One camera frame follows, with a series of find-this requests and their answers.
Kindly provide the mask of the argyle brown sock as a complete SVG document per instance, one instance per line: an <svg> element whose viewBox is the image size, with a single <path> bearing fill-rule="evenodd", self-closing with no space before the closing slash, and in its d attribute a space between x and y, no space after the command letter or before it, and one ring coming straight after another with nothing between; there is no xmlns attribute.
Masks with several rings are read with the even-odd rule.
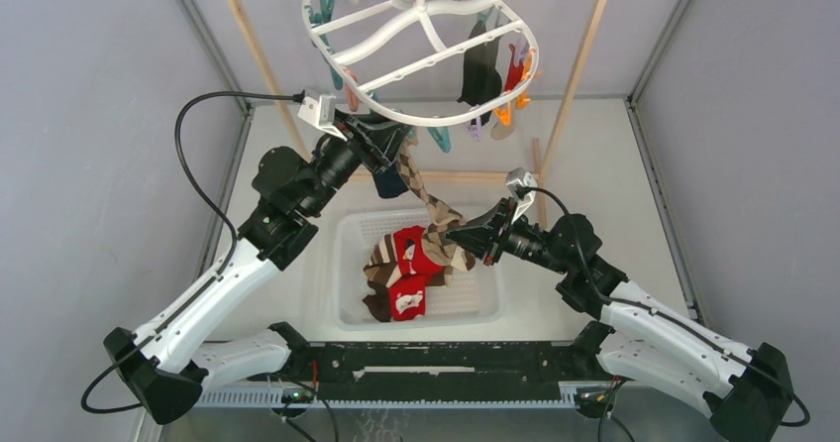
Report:
<svg viewBox="0 0 840 442"><path fill-rule="evenodd" d="M463 227L466 218L445 201L429 193L422 174L411 155L411 147L417 144L415 138L406 139L397 154L396 171L408 190L424 204L430 224L421 234L422 250L432 263L450 267L460 272L471 271L475 256L449 240L446 232Z"/></svg>

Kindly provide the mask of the brown cream striped sock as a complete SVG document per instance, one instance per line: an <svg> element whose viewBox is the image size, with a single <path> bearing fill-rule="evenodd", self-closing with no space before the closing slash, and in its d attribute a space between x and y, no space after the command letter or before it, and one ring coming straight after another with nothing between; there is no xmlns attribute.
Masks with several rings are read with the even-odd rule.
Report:
<svg viewBox="0 0 840 442"><path fill-rule="evenodd" d="M455 276L468 274L470 270L463 271L452 266L445 266L439 272L431 275L427 280L427 287L443 287L449 285Z"/></svg>

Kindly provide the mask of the red sock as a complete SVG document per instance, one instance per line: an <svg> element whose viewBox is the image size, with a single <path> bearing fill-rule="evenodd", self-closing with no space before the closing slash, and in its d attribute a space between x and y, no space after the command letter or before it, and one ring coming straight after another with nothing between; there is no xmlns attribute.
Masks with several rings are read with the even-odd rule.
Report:
<svg viewBox="0 0 840 442"><path fill-rule="evenodd" d="M391 318L409 321L426 314L427 284L430 278L423 275L405 276L388 289Z"/></svg>
<svg viewBox="0 0 840 442"><path fill-rule="evenodd" d="M392 235L398 268L403 276L433 276L444 268L434 263L423 250L421 226L403 228Z"/></svg>

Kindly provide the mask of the brown white wavy sock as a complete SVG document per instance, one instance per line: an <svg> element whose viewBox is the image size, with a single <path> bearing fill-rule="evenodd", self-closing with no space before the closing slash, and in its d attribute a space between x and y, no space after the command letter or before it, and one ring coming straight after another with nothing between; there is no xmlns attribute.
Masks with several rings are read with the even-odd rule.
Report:
<svg viewBox="0 0 840 442"><path fill-rule="evenodd" d="M392 234L385 235L373 246L363 273L368 286L374 290L390 288L402 278Z"/></svg>

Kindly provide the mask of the black sock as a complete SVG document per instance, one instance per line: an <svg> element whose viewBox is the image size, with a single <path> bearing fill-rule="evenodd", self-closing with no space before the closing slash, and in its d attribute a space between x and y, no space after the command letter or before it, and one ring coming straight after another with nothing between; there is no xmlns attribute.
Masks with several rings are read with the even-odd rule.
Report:
<svg viewBox="0 0 840 442"><path fill-rule="evenodd" d="M494 100L501 92L501 77L496 69L500 37L469 48L464 54L463 83L459 103L480 106Z"/></svg>

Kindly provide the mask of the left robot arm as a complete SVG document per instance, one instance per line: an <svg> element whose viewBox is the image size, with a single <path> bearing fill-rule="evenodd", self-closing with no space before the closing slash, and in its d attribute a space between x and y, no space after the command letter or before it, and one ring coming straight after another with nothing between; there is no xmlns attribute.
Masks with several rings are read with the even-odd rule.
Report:
<svg viewBox="0 0 840 442"><path fill-rule="evenodd" d="M334 123L337 135L323 135L309 161L287 146L268 150L252 181L257 206L226 254L149 322L133 331L117 327L104 339L115 372L155 423L177 420L217 387L307 372L307 342L287 323L227 343L205 340L302 254L318 231L314 219L359 167L392 168L411 130L377 115L338 113Z"/></svg>

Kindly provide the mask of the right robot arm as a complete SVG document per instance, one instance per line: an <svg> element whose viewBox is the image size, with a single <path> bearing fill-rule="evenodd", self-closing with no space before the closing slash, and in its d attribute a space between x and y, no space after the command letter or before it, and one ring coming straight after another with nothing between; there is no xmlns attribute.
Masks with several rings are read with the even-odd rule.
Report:
<svg viewBox="0 0 840 442"><path fill-rule="evenodd" d="M556 290L594 320L572 353L587 379L604 372L654 388L702 414L727 441L769 441L800 404L786 356L751 348L684 317L602 258L588 219L565 211L549 230L516 214L512 198L447 231L448 240L496 264L505 255L562 275Z"/></svg>

